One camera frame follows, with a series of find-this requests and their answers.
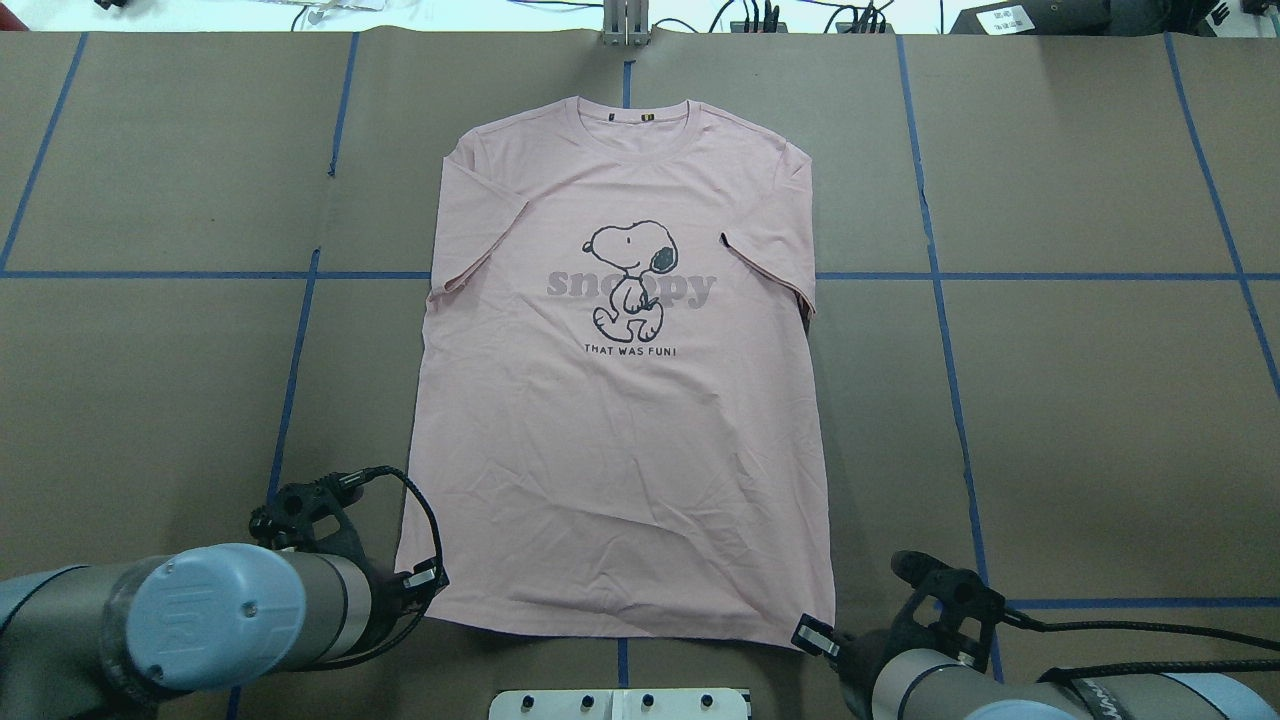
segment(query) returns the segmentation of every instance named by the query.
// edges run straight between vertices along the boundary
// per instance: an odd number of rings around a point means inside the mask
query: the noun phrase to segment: blue tape line
[[[895,273],[895,272],[860,272],[860,273],[818,273],[819,281],[932,281],[931,273]]]
[[[906,68],[906,46],[902,36],[895,37],[897,41],[899,73],[902,79],[902,100],[906,104],[906,126],[911,137],[911,159],[915,163],[915,184],[920,196],[920,218],[924,222],[924,234],[928,238],[929,273],[933,279],[933,301],[938,309],[938,328],[942,332],[942,357],[947,365],[947,386],[951,389],[951,414],[955,418],[956,433],[960,438],[960,454],[964,457],[964,483],[969,495],[969,530],[973,536],[974,560],[978,565],[978,575],[982,582],[989,584],[987,574],[987,548],[982,539],[982,518],[978,512],[978,492],[973,480],[973,461],[969,456],[969,433],[964,424],[964,406],[960,404],[960,383],[956,378],[955,354],[951,348],[951,327],[947,323],[946,299],[942,295],[942,270],[938,265],[938,249],[933,240],[933,218],[929,214],[929,204],[924,196],[924,163],[920,159],[920,136],[915,126],[915,106],[911,101],[911,81]],[[1002,673],[1000,664],[992,662],[996,673]]]
[[[945,281],[1230,282],[1231,273],[941,273]]]
[[[627,666],[627,638],[618,638],[618,687],[631,687],[631,667]]]
[[[227,698],[227,720],[236,720],[239,715],[239,685],[232,688],[230,697]]]
[[[1235,282],[1234,273],[913,273],[852,272],[818,273],[819,281],[1047,281],[1047,282]]]
[[[79,41],[76,44],[76,54],[72,55],[72,64],[67,68],[67,77],[63,78],[63,90],[58,94],[58,101],[54,102],[54,111],[49,117],[49,124],[45,126],[45,137],[40,141],[40,150],[36,151],[36,161],[31,164],[27,186],[22,190],[22,197],[18,200],[18,210],[13,214],[13,223],[9,224],[9,234],[5,237],[4,249],[0,250],[0,270],[4,270],[9,263],[13,243],[18,240],[18,228],[22,227],[22,217],[27,214],[27,201],[31,200],[31,192],[36,190],[36,178],[40,177],[40,168],[45,164],[49,142],[54,138],[54,128],[58,127],[58,118],[61,117],[63,108],[67,105],[67,96],[70,95],[72,81],[76,79],[76,70],[79,68],[81,58],[84,55],[84,44],[87,41],[88,33],[82,32]]]
[[[631,106],[631,65],[635,60],[626,60],[622,63],[622,106]]]
[[[1208,168],[1208,159],[1204,156],[1204,147],[1201,145],[1199,132],[1196,129],[1196,119],[1192,117],[1192,108],[1187,102],[1187,88],[1183,87],[1183,72],[1178,65],[1178,51],[1174,49],[1174,36],[1165,33],[1165,51],[1169,54],[1169,69],[1174,76],[1174,87],[1178,90],[1178,102],[1183,106],[1183,118],[1187,119],[1187,132],[1192,138],[1192,147],[1196,149],[1196,159],[1199,161],[1201,173],[1208,186],[1210,200],[1213,201],[1213,213],[1217,214],[1217,224],[1222,228],[1222,238],[1226,241],[1226,252],[1231,256],[1231,266],[1240,281],[1240,292],[1244,295],[1244,305],[1249,310],[1249,320],[1253,323],[1253,332],[1258,336],[1258,346],[1262,348],[1262,359],[1267,364],[1267,373],[1271,374],[1271,387],[1276,398],[1280,398],[1280,369],[1276,368],[1275,355],[1271,354],[1271,345],[1267,342],[1267,332],[1262,327],[1258,316],[1258,307],[1253,302],[1253,292],[1249,291],[1249,279],[1244,274],[1244,264],[1240,261],[1240,252],[1235,247],[1235,237],[1231,236],[1231,225],[1226,222],[1226,211],[1222,210],[1222,199],[1217,193],[1217,183],[1213,182],[1213,173]]]
[[[1187,607],[1280,607],[1280,597],[1076,597],[1010,600],[1018,610],[1158,610]]]
[[[429,281],[430,270],[329,270],[316,273],[323,281]]]
[[[4,278],[73,281],[301,281],[297,270],[4,270]]]
[[[347,101],[351,99],[351,76],[356,72],[356,50],[360,49],[360,33],[351,33],[351,50],[347,51],[347,77],[342,81],[342,101],[338,104],[338,122],[333,127],[333,156],[329,159],[329,177],[338,172],[338,149],[342,146],[342,126],[347,122]]]
[[[72,281],[303,281],[300,270],[0,270],[0,278]],[[429,281],[430,270],[326,270],[321,281]]]
[[[997,683],[1005,682],[1005,664],[1000,660],[1000,630],[991,635],[991,675]]]
[[[311,252],[311,269],[307,270],[307,290],[302,293],[302,313],[298,315],[298,334],[293,340],[293,359],[289,360],[289,382],[284,386],[284,407],[280,410],[280,429],[275,436],[275,455],[271,457],[271,478],[266,484],[266,501],[275,497],[280,487],[280,468],[284,464],[284,439],[289,434],[289,418],[293,415],[293,392],[298,387],[298,361],[302,359],[302,343],[307,337],[307,320],[311,316],[311,296],[316,291],[316,275],[320,268],[320,249]]]

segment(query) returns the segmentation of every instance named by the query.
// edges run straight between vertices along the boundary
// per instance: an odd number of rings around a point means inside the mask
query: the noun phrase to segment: snoopy
[[[649,342],[658,337],[662,302],[649,295],[644,275],[664,275],[676,268],[676,241],[671,232],[655,220],[605,225],[582,245],[582,252],[622,270],[622,279],[609,292],[609,306],[596,307],[591,315],[600,333],[617,342]]]

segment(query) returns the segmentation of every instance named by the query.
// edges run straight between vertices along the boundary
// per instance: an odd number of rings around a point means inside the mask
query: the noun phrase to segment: short sleeve
[[[489,179],[492,168],[475,132],[444,158],[435,219],[431,296],[462,287],[524,211],[527,201]]]
[[[814,314],[813,177],[809,155],[790,142],[773,184],[733,218],[721,242],[771,279],[791,288],[805,316]]]

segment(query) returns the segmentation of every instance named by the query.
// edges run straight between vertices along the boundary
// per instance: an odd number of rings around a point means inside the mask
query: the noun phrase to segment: pink t-shirt
[[[410,456],[453,580],[430,615],[783,647],[832,620],[809,165],[696,101],[462,137]],[[398,566],[430,547],[407,503]]]

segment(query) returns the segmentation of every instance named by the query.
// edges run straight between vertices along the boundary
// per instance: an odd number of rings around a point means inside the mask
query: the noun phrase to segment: robotic arm
[[[1206,673],[1280,670],[1280,661],[1055,667],[1024,687],[984,674],[1000,623],[1037,632],[1174,632],[1266,650],[1280,650],[1280,643],[1187,625],[1048,625],[1006,607],[1004,596],[972,570],[952,569],[923,552],[899,552],[892,568],[914,592],[888,630],[855,638],[805,615],[791,638],[796,647],[828,660],[859,720],[1280,720],[1253,691]],[[941,618],[924,626],[915,616],[928,600],[941,606]],[[977,638],[964,634],[965,620],[977,621]]]
[[[435,537],[435,556],[411,573],[371,564],[343,510],[384,475],[404,483]],[[338,530],[316,538],[326,518]],[[250,532],[257,546],[0,583],[0,720],[154,717],[160,702],[193,691],[356,665],[412,632],[449,582],[435,516],[394,468],[285,486],[253,511]],[[413,619],[388,641],[403,615]]]

